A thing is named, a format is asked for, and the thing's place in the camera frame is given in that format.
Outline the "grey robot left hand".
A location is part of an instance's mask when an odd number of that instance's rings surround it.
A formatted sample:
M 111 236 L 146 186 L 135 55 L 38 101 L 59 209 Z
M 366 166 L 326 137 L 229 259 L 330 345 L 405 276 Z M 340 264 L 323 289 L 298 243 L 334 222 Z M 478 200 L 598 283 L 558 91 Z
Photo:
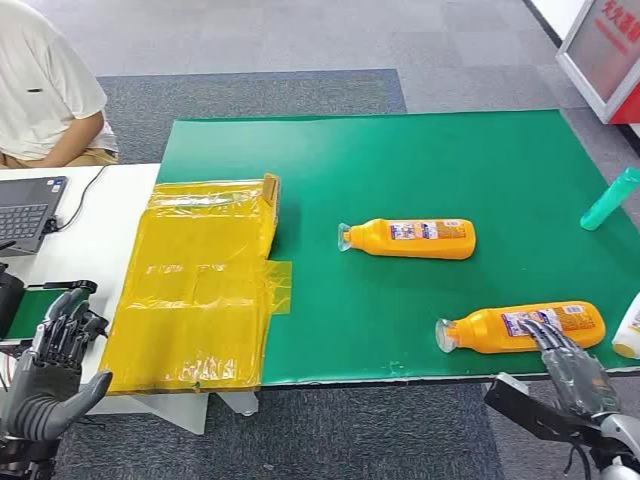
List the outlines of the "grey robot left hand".
M 101 370 L 81 385 L 90 343 L 104 336 L 108 322 L 90 308 L 84 288 L 67 290 L 51 304 L 18 360 L 1 415 L 10 437 L 56 440 L 109 390 L 113 374 Z

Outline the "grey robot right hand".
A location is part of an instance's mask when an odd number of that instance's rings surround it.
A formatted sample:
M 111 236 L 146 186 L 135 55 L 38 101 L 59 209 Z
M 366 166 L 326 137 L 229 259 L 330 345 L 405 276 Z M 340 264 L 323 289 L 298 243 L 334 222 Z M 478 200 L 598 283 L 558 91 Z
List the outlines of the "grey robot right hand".
M 534 339 L 563 409 L 586 419 L 622 411 L 619 396 L 598 359 L 552 325 L 533 320 L 518 325 Z

